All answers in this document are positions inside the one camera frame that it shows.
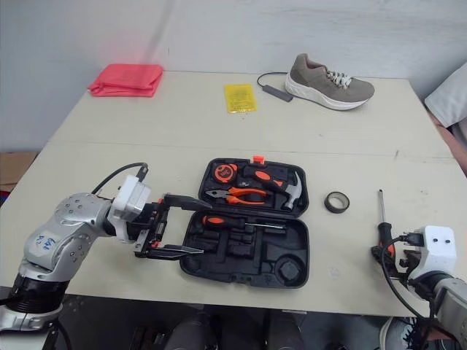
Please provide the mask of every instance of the white wall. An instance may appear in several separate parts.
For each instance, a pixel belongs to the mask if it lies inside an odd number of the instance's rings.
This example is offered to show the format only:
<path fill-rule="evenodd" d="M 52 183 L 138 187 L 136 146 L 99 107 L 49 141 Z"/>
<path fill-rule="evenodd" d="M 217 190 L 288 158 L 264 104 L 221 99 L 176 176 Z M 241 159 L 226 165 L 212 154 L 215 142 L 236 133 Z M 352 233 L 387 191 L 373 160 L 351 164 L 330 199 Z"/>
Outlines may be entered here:
<path fill-rule="evenodd" d="M 0 150 L 40 149 L 108 63 L 259 73 L 308 52 L 425 96 L 467 60 L 466 14 L 465 0 L 0 0 Z"/>

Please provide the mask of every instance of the white sole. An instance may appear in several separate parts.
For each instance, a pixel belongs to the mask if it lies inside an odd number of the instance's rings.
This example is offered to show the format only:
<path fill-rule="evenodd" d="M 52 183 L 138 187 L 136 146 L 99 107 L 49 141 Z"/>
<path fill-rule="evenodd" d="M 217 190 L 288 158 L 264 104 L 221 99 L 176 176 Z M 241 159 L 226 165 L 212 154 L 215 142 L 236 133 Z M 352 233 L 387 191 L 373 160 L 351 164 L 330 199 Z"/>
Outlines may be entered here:
<path fill-rule="evenodd" d="M 304 98 L 309 101 L 316 102 L 324 107 L 328 107 L 329 109 L 336 109 L 338 111 L 344 111 L 346 109 L 356 108 L 361 106 L 368 99 L 359 102 L 342 102 L 333 100 L 332 98 L 327 97 L 324 93 L 314 89 L 313 87 L 307 87 L 302 84 L 298 84 L 294 82 L 293 79 L 290 77 L 290 73 L 287 74 L 284 83 L 285 90 L 294 96 Z"/>
<path fill-rule="evenodd" d="M 393 321 L 393 318 L 390 317 L 386 323 L 383 324 L 381 327 L 381 330 L 379 330 L 379 350 L 386 350 L 386 335 L 387 335 L 387 330 L 389 330 L 389 326 L 391 325 L 391 322 Z"/>

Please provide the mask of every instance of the black plastic case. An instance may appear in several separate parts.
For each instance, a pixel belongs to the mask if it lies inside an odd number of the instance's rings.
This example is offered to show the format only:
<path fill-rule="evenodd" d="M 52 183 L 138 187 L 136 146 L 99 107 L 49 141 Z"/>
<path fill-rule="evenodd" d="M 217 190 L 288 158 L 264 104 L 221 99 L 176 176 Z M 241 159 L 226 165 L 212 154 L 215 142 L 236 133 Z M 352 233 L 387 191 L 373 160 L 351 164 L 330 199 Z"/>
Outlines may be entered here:
<path fill-rule="evenodd" d="M 308 207 L 305 172 L 298 166 L 248 159 L 217 158 L 209 162 L 199 190 L 199 198 L 212 204 L 212 210 L 197 211 L 188 225 L 183 244 L 203 249 L 203 254 L 184 257 L 180 267 L 184 272 L 205 279 L 223 282 L 248 283 L 255 287 L 299 288 L 305 285 L 309 272 L 309 237 L 306 225 L 296 219 Z M 215 169 L 222 164 L 234 164 L 236 176 L 229 183 L 214 178 Z M 275 179 L 296 185 L 296 175 L 302 185 L 300 197 L 293 209 L 285 209 L 288 196 L 275 192 L 271 186 L 251 177 L 258 169 Z M 206 194 L 210 190 L 258 188 L 266 198 L 249 194 L 246 201 L 264 201 L 263 205 L 230 204 L 224 198 Z M 248 223 L 285 226 L 284 230 L 245 225 L 236 228 L 207 228 L 205 216 L 224 216 L 245 219 Z"/>

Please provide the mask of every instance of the folded towel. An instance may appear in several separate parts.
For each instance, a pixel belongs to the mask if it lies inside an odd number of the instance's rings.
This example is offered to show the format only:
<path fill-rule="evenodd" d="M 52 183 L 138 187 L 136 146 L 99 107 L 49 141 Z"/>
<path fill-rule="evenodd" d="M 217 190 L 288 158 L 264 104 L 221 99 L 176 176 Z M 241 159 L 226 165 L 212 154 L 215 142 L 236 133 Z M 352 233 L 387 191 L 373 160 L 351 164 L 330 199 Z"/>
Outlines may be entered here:
<path fill-rule="evenodd" d="M 88 89 L 97 97 L 152 97 L 162 71 L 158 64 L 109 64 Z"/>

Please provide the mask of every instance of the screwdriver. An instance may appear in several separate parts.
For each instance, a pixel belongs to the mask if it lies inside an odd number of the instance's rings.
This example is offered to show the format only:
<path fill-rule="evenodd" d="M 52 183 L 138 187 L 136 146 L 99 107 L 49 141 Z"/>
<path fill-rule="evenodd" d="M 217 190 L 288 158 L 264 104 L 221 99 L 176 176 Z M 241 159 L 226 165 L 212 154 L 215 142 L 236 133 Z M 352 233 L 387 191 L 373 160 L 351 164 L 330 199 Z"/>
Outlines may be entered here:
<path fill-rule="evenodd" d="M 234 219 L 233 217 L 221 217 L 206 215 L 203 217 L 203 225 L 208 228 L 238 228 L 240 230 L 245 229 L 245 225 L 260 226 L 262 228 L 277 228 L 284 230 L 284 226 L 278 225 L 262 225 L 262 224 L 250 224 L 245 219 Z"/>
<path fill-rule="evenodd" d="M 391 239 L 393 239 L 393 235 L 391 234 L 391 228 L 393 228 L 393 226 L 389 222 L 386 222 L 385 199 L 383 197 L 382 190 L 379 190 L 378 196 L 379 196 L 379 205 L 381 208 L 381 218 L 382 218 L 381 223 L 378 225 L 379 246 L 383 247 L 386 243 L 388 243 Z M 390 256 L 394 258 L 395 257 L 394 245 L 389 246 L 387 250 L 389 251 Z"/>

